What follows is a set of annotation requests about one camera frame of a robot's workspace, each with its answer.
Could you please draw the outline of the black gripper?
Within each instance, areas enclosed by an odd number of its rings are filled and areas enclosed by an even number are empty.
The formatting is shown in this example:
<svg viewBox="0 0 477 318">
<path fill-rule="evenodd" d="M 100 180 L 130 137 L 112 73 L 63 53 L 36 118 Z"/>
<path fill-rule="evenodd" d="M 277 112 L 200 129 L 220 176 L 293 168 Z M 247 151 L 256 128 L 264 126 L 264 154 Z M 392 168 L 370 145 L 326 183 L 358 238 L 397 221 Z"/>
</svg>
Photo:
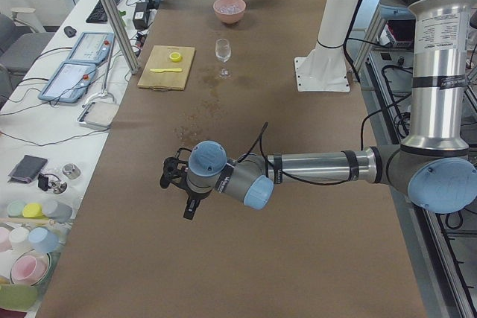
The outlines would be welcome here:
<svg viewBox="0 0 477 318">
<path fill-rule="evenodd" d="M 170 179 L 178 188 L 188 188 L 187 172 L 189 169 L 189 161 L 180 158 L 182 152 L 183 150 L 177 150 L 173 157 L 168 157 L 164 160 L 164 171 L 159 178 L 161 188 L 167 189 L 170 185 Z"/>
</svg>

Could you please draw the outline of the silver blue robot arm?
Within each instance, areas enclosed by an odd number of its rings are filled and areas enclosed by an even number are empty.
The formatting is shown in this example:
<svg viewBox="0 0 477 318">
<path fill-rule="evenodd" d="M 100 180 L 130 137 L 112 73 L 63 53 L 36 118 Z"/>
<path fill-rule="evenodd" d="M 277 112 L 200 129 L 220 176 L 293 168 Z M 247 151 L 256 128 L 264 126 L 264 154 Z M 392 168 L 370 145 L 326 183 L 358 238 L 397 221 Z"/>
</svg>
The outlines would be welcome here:
<svg viewBox="0 0 477 318">
<path fill-rule="evenodd" d="M 215 141 L 203 141 L 183 161 L 165 159 L 159 183 L 187 193 L 184 217 L 192 219 L 211 191 L 262 209 L 285 181 L 340 185 L 364 180 L 386 184 L 428 211 L 448 214 L 476 198 L 476 170 L 461 138 L 461 108 L 468 80 L 467 29 L 476 0 L 382 0 L 415 16 L 409 134 L 398 145 L 359 151 L 291 155 L 246 153 L 227 157 Z"/>
</svg>

